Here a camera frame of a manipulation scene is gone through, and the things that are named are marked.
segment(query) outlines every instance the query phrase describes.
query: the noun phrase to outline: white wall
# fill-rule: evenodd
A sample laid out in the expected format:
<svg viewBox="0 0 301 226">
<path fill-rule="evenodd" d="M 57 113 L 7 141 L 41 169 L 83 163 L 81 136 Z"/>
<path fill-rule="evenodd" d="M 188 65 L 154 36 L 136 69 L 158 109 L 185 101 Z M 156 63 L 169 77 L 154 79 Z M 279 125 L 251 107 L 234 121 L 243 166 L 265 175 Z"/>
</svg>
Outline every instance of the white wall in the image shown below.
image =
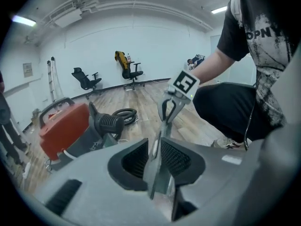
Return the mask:
<svg viewBox="0 0 301 226">
<path fill-rule="evenodd" d="M 218 26 L 218 27 L 214 28 L 212 31 L 207 32 L 206 35 L 209 37 L 209 39 L 210 39 L 210 37 L 213 37 L 213 36 L 216 36 L 216 35 L 221 35 L 222 34 L 222 27 L 223 27 L 223 25 Z"/>
<path fill-rule="evenodd" d="M 4 96 L 20 129 L 30 124 L 34 109 L 41 110 L 47 104 L 39 62 L 39 53 L 32 45 L 7 43 L 1 49 L 0 70 L 5 84 Z M 24 77 L 24 63 L 32 63 L 33 76 Z"/>
<path fill-rule="evenodd" d="M 40 68 L 45 73 L 47 60 L 54 56 L 64 96 L 75 97 L 86 91 L 71 75 L 74 67 L 81 67 L 90 78 L 99 72 L 102 88 L 126 84 L 129 81 L 122 78 L 121 66 L 114 60 L 120 50 L 142 63 L 138 69 L 144 75 L 139 80 L 170 78 L 188 58 L 209 51 L 206 40 L 200 27 L 164 14 L 98 12 L 51 35 L 40 47 Z"/>
</svg>

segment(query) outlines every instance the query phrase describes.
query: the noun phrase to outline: plastic bottle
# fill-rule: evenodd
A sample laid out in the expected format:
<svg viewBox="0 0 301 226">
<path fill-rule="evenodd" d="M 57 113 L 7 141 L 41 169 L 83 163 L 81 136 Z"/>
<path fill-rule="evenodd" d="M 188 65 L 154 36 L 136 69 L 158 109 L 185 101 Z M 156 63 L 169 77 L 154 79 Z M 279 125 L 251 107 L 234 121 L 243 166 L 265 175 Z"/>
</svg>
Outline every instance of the plastic bottle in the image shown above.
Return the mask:
<svg viewBox="0 0 301 226">
<path fill-rule="evenodd" d="M 130 54 L 127 54 L 127 62 L 128 62 L 128 63 L 131 63 L 131 62 L 132 62 Z"/>
</svg>

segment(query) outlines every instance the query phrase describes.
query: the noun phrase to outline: black t-shirt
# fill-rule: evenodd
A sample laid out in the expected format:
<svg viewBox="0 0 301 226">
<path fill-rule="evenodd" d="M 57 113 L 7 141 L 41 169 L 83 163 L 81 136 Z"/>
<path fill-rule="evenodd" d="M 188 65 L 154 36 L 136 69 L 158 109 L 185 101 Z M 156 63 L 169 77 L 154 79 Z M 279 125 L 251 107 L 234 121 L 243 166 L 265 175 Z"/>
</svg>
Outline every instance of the black t-shirt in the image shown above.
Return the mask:
<svg viewBox="0 0 301 226">
<path fill-rule="evenodd" d="M 0 83 L 2 83 L 2 82 L 3 82 L 3 77 L 2 77 L 2 73 L 0 71 Z"/>
<path fill-rule="evenodd" d="M 297 14 L 296 19 L 291 17 L 292 9 L 295 7 L 290 0 L 231 0 L 217 45 L 236 61 L 251 54 L 257 69 L 256 100 L 273 127 L 286 121 L 270 88 L 300 41 L 299 18 Z"/>
</svg>

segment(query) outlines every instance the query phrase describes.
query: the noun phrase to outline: red machine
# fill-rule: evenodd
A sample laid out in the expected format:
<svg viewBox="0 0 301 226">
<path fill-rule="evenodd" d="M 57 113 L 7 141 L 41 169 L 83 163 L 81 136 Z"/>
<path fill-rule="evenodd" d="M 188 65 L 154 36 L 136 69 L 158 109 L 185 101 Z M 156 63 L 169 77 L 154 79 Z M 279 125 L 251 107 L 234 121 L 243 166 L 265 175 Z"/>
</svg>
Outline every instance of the red machine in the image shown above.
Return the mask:
<svg viewBox="0 0 301 226">
<path fill-rule="evenodd" d="M 45 123 L 43 117 L 51 109 L 68 103 L 69 106 L 50 117 Z M 64 98 L 47 107 L 40 115 L 40 145 L 51 161 L 59 159 L 58 154 L 67 150 L 84 134 L 89 126 L 89 108 L 85 103 L 75 104 L 71 99 Z"/>
</svg>

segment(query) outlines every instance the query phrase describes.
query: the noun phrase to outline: black handle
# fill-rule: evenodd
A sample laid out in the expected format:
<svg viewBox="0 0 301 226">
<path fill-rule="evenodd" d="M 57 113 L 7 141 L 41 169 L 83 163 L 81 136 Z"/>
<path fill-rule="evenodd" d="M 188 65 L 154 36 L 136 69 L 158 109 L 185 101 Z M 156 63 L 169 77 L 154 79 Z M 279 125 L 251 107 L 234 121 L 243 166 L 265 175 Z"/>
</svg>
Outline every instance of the black handle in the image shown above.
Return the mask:
<svg viewBox="0 0 301 226">
<path fill-rule="evenodd" d="M 95 107 L 95 105 L 93 104 L 93 102 L 91 101 L 88 105 L 89 107 L 89 112 L 90 112 L 90 115 L 93 117 L 93 119 L 95 120 L 95 117 L 97 116 L 98 114 L 98 111 Z"/>
<path fill-rule="evenodd" d="M 130 63 L 127 63 L 127 75 L 128 75 L 128 77 L 130 78 L 130 74 L 131 74 L 131 64 L 132 63 L 135 63 L 135 61 L 133 61 L 133 62 L 130 62 Z"/>
<path fill-rule="evenodd" d="M 94 76 L 94 80 L 96 80 L 96 75 L 98 74 L 98 72 L 94 73 L 92 76 Z"/>
<path fill-rule="evenodd" d="M 60 99 L 58 101 L 55 101 L 54 103 L 52 103 L 51 105 L 47 106 L 41 113 L 40 117 L 39 117 L 39 122 L 40 122 L 40 128 L 42 128 L 43 126 L 45 126 L 45 122 L 43 121 L 43 117 L 44 115 L 46 115 L 46 113 L 48 111 L 50 111 L 52 108 L 56 107 L 57 105 L 63 104 L 63 103 L 68 103 L 69 105 L 73 105 L 75 104 L 73 100 L 71 100 L 68 97 L 65 97 L 63 99 Z"/>
</svg>

